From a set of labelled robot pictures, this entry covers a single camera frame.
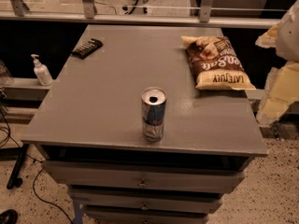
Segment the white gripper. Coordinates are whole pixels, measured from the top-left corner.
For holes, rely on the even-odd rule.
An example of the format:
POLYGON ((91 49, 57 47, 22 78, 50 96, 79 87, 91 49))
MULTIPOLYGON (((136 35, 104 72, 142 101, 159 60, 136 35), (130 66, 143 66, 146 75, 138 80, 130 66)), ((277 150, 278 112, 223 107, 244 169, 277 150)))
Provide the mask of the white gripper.
POLYGON ((260 125, 272 125, 299 99, 299 0, 280 23, 257 38, 255 45, 264 49, 276 47, 277 56, 292 61, 280 69, 272 67, 266 79, 256 119, 260 125))

